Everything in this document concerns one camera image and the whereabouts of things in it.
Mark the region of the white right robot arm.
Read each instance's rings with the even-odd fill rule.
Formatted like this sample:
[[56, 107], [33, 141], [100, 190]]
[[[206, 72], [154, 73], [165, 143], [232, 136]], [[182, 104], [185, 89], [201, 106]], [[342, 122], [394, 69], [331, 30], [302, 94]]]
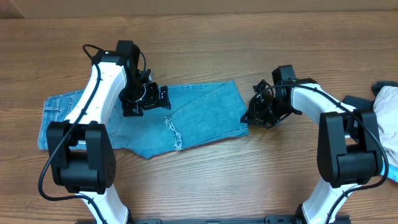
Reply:
[[385, 163], [376, 114], [338, 101], [311, 79], [272, 85], [262, 80], [253, 89], [242, 121], [270, 129], [294, 113], [305, 114], [318, 125], [320, 180], [315, 190], [294, 215], [268, 215], [265, 223], [351, 223], [338, 210], [353, 192], [380, 186], [368, 184]]

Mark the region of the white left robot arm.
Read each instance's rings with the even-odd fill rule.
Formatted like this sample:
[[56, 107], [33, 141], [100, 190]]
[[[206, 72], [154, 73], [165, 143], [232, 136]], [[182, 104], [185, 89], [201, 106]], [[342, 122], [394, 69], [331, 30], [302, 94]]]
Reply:
[[138, 69], [142, 57], [140, 50], [102, 49], [90, 57], [91, 77], [78, 104], [63, 121], [47, 127], [49, 159], [38, 183], [44, 199], [80, 199], [95, 223], [132, 223], [114, 186], [116, 157], [106, 125], [116, 100], [121, 100], [125, 117], [171, 108], [168, 88], [153, 82], [146, 68]]

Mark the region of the blue denim jeans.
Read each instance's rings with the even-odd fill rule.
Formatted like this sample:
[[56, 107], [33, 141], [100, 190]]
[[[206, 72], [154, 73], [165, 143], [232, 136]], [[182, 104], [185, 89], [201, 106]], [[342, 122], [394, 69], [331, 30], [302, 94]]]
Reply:
[[155, 108], [142, 117], [124, 117], [117, 100], [106, 125], [113, 148], [151, 159], [249, 134], [247, 124], [240, 121], [246, 106], [233, 81], [172, 85], [169, 99], [171, 109]]

